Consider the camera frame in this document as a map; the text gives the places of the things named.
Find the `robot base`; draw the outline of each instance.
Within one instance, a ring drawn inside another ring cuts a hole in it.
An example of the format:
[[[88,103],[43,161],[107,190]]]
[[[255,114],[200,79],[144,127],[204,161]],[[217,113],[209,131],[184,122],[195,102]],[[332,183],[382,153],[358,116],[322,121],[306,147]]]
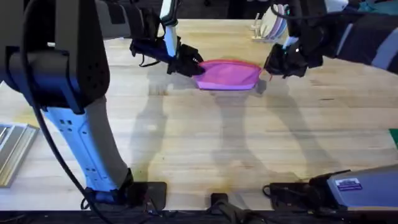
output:
[[[122,205],[96,203],[101,211],[120,212],[140,210],[158,212],[166,206],[167,184],[165,182],[134,182],[127,189],[127,202]]]

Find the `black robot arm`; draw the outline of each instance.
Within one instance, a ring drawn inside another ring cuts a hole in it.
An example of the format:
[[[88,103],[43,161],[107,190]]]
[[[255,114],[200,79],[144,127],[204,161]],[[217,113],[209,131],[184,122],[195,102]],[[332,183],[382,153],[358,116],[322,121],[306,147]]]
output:
[[[322,66],[326,56],[398,73],[397,28],[398,16],[352,11],[290,21],[289,34],[297,41],[286,48],[275,44],[264,68],[302,77],[308,68]]]

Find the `pink pouch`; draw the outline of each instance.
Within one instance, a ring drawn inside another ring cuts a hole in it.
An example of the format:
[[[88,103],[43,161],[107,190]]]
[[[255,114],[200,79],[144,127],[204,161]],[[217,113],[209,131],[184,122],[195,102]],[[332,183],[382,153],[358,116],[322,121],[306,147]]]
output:
[[[193,78],[201,90],[250,90],[262,71],[260,66],[239,60],[208,60],[199,65],[206,71]]]

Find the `black mat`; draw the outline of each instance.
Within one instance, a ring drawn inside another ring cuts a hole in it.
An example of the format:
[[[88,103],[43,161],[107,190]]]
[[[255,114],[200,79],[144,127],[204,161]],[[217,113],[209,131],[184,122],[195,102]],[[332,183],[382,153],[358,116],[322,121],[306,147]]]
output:
[[[222,216],[203,215],[193,211],[184,212],[167,212],[163,217],[152,217],[143,215],[142,213],[122,212],[122,213],[104,213],[113,223],[140,223],[140,224],[155,224],[155,223],[230,223]],[[315,218],[306,213],[276,213],[276,212],[262,212],[262,215],[267,216],[278,224],[293,224],[293,223],[311,223],[311,224],[340,224],[343,223],[340,219],[330,220],[328,218]],[[0,223],[8,218],[18,218],[10,220],[8,223],[20,224],[100,224],[103,223],[96,215],[91,212],[30,212],[30,213],[0,213]]]

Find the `wooden tabletop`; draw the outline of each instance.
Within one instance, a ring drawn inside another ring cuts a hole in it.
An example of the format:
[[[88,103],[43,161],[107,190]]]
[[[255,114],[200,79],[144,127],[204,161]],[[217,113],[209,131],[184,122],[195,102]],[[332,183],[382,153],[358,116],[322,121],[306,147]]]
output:
[[[252,21],[181,20],[177,30],[205,59],[262,65],[271,44],[251,42]],[[261,187],[318,174],[394,164],[389,128],[398,127],[398,77],[339,60],[325,60],[305,78],[269,75],[251,91],[200,91],[166,65],[139,68],[130,41],[106,42],[111,69],[108,116],[119,151],[136,180],[165,181],[167,209],[209,206],[226,192],[242,208],[271,209]],[[37,124],[22,95],[0,87],[0,120]],[[68,165],[79,165],[55,126],[52,136]],[[42,134],[0,210],[79,210],[82,196]]]

